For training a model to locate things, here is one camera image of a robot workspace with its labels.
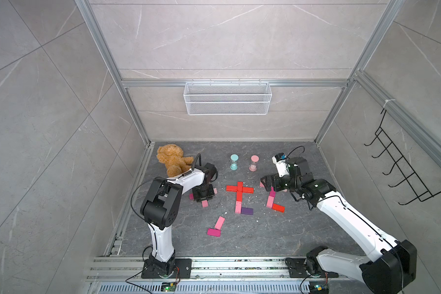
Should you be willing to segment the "red block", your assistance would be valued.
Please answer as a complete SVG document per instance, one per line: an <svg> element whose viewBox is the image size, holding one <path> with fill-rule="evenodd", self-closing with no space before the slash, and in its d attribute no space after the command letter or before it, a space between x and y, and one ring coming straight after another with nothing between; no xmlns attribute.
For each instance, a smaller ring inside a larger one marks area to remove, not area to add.
<svg viewBox="0 0 441 294"><path fill-rule="evenodd" d="M273 205L272 205L272 209L273 209L274 211L278 211L278 212L280 212L280 213L284 213L284 212L285 212L285 207L282 206L282 205L278 205L278 204L276 204L276 203L273 203Z"/></svg>
<svg viewBox="0 0 441 294"><path fill-rule="evenodd" d="M226 186L226 191L227 192L237 192L238 191L238 186L228 185L228 186Z"/></svg>
<svg viewBox="0 0 441 294"><path fill-rule="evenodd" d="M243 193L242 192L237 192L236 193L236 201L237 202L242 202L243 201Z"/></svg>
<svg viewBox="0 0 441 294"><path fill-rule="evenodd" d="M254 188L253 187L243 187L243 193L253 194Z"/></svg>

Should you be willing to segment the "purple block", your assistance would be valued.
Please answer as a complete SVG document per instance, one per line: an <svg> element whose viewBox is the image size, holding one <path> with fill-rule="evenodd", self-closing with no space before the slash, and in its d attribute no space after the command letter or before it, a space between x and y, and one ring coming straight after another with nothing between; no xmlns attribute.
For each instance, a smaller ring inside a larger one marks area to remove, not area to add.
<svg viewBox="0 0 441 294"><path fill-rule="evenodd" d="M252 208L242 207L241 208L241 214L253 215L254 214L254 210Z"/></svg>

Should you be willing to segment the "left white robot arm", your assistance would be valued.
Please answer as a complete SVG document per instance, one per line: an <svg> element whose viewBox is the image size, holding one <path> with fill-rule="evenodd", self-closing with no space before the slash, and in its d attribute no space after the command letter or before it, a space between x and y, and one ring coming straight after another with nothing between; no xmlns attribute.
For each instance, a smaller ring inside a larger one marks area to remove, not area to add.
<svg viewBox="0 0 441 294"><path fill-rule="evenodd" d="M172 243L172 224L181 203L181 196L192 191L196 200L214 196L212 181L218 177L217 168L210 163L196 165L184 173L152 181L141 205L140 213L148 224L152 239L152 253L148 265L162 278L172 275L175 269L175 248Z"/></svg>

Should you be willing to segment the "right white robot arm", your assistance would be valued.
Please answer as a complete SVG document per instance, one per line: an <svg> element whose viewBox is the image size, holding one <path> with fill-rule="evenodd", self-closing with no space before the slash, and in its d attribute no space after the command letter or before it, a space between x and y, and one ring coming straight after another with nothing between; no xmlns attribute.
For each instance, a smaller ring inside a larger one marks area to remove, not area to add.
<svg viewBox="0 0 441 294"><path fill-rule="evenodd" d="M295 201L307 201L334 220L363 250L363 256L318 246L306 255L308 276L337 273L364 283L375 294L398 294L413 282L417 249L407 240L398 241L373 224L327 180L315 179L307 160L279 153L272 158L276 174L261 178L268 192L287 191Z"/></svg>

